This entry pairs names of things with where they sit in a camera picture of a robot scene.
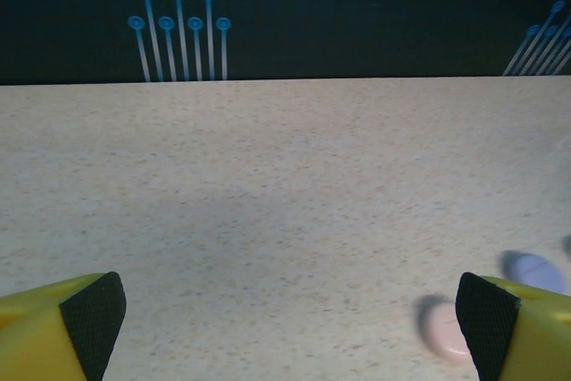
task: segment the black rubber pad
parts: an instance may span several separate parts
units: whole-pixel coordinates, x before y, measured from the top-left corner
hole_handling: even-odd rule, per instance
[[[101,381],[125,318],[119,274],[110,272],[60,304],[63,323],[87,381]]]
[[[500,379],[520,302],[517,296],[471,272],[462,275],[456,317],[480,381]]]

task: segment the speckled countertop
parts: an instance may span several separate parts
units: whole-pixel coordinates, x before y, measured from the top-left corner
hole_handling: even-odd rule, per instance
[[[571,78],[0,88],[0,294],[117,270],[106,379],[476,380],[418,340],[507,250],[571,278]]]

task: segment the pink pill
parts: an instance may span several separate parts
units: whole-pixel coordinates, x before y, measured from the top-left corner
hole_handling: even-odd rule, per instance
[[[440,357],[454,363],[472,361],[466,338],[462,335],[456,319],[453,303],[443,302],[435,305],[426,315],[423,328],[428,345]]]

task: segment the beige table surface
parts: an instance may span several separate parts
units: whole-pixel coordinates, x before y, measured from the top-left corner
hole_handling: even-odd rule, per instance
[[[571,280],[571,78],[0,88],[0,294],[117,270],[106,379],[476,380],[460,275]]]

